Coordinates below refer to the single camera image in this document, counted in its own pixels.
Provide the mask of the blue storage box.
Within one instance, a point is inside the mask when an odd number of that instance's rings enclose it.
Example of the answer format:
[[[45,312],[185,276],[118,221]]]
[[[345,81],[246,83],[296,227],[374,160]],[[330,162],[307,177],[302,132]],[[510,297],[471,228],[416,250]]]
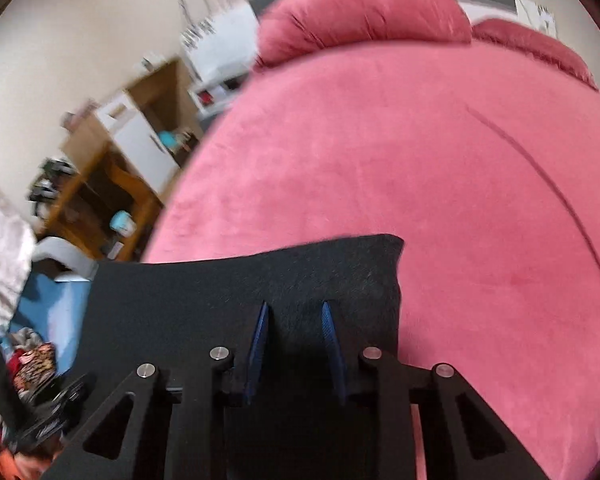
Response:
[[[32,272],[9,322],[9,333],[25,327],[34,330],[55,346],[58,373],[68,372],[76,358],[91,286],[79,276],[55,281]]]

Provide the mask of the grey chair back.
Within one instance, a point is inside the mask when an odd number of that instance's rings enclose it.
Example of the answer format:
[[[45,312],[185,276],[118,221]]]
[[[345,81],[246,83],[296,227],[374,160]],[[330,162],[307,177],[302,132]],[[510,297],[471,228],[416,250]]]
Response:
[[[50,270],[51,263],[57,270],[63,268],[87,280],[94,278],[98,267],[94,258],[68,240],[57,236],[48,236],[40,240],[31,256],[31,269],[46,272],[48,276],[53,275]]]

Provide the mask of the wooden cabinet with white door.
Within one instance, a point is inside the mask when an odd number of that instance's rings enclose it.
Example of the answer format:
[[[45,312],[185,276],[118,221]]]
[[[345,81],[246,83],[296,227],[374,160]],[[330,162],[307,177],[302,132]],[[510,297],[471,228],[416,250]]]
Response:
[[[191,84],[185,63],[170,58],[97,104],[61,143],[62,154],[82,171],[109,144],[165,202],[204,135]]]

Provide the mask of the flat red pillow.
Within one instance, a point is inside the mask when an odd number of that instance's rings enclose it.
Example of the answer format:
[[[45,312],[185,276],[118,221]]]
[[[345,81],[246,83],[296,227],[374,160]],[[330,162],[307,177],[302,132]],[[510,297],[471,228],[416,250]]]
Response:
[[[553,37],[501,18],[486,18],[473,24],[471,31],[472,36],[477,40],[498,44],[531,56],[561,70],[594,91],[600,91],[583,58]]]

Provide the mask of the pink velvet bed cover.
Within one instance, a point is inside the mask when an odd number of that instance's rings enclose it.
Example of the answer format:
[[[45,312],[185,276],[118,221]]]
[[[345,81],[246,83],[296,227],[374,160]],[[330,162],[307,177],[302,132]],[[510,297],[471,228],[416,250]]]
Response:
[[[358,44],[254,76],[146,252],[404,240],[400,358],[452,363],[553,479],[600,460],[600,93],[493,44]]]

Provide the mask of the white bedside nightstand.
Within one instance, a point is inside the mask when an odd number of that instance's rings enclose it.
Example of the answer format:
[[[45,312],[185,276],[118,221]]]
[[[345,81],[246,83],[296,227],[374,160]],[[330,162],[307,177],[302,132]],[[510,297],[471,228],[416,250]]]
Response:
[[[258,54],[258,27],[252,6],[242,2],[181,33],[183,61],[192,77],[188,93],[199,119],[221,113],[236,98]]]

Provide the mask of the grey and white headboard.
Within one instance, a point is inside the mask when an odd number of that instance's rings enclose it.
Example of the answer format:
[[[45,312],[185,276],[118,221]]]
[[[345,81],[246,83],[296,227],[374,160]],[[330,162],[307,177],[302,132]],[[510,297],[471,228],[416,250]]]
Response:
[[[556,38],[557,25],[553,13],[532,0],[457,0],[469,21],[501,18]]]

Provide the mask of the black knit sweater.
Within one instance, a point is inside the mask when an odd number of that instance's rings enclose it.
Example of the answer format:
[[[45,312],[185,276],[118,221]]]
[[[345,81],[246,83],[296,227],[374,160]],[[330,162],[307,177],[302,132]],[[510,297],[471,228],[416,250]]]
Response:
[[[194,351],[271,308],[253,402],[226,413],[224,479],[352,479],[323,340],[323,304],[369,344],[398,345],[400,238],[326,240],[242,258],[107,263],[88,297],[73,375],[94,386],[80,426],[143,363],[181,374]]]

